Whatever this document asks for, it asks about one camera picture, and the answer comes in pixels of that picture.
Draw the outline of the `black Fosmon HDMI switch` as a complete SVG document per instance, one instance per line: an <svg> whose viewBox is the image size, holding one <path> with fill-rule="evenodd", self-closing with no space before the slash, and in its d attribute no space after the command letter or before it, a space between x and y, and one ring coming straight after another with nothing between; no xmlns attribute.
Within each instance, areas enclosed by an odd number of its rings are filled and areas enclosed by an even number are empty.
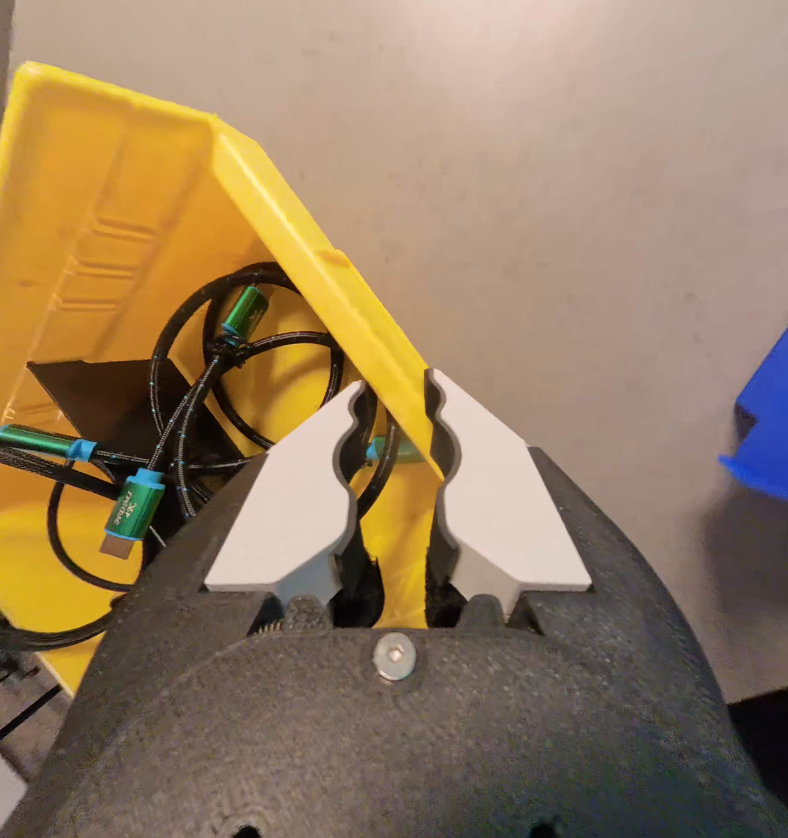
<svg viewBox="0 0 788 838"><path fill-rule="evenodd" d="M147 460L158 442L148 393L150 360L27 364L74 428L95 451Z"/></svg>

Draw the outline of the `blue plastic bin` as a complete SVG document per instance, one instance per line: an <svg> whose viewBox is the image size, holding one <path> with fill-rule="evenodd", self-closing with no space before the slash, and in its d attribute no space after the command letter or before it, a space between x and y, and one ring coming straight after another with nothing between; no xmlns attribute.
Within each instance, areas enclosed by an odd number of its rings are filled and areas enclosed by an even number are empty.
<svg viewBox="0 0 788 838"><path fill-rule="evenodd" d="M735 400L737 448L717 460L742 486L788 503L788 326Z"/></svg>

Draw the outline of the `yellow plastic bin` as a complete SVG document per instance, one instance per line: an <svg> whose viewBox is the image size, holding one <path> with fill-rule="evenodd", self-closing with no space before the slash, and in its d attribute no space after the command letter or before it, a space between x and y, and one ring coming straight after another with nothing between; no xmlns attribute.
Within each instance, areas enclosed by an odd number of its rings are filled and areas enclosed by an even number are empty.
<svg viewBox="0 0 788 838"><path fill-rule="evenodd" d="M299 294L273 296L252 340L329 332L341 384L370 375L380 410L428 453L427 364L349 258L330 244L267 154L218 117L29 62L0 130L0 428L74 428L29 362L140 361L208 282L276 262ZM267 350L223 377L264 441L306 420L325 394L322 345ZM21 629L91 623L116 592L77 578L46 534L53 481L0 464L0 612ZM421 628L425 553L439 472L403 464L361 523L385 586L380 627Z"/></svg>

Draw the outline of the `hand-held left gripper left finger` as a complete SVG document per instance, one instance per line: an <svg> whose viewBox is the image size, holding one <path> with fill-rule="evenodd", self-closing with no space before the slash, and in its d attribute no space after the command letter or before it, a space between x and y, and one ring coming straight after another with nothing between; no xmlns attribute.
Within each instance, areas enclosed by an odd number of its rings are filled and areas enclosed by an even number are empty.
<svg viewBox="0 0 788 838"><path fill-rule="evenodd" d="M272 446L207 572L210 592L265 592L280 602L329 602L342 588L336 557L356 530L349 487L354 452L363 454L356 381Z"/></svg>

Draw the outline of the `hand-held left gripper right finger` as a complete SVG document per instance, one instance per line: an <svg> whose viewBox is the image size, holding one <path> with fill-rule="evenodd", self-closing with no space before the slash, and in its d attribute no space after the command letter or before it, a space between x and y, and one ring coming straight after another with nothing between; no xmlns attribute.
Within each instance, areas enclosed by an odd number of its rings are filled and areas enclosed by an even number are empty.
<svg viewBox="0 0 788 838"><path fill-rule="evenodd" d="M428 579L510 616L527 592L588 592L590 573L525 440L438 369L424 375L430 454L442 473Z"/></svg>

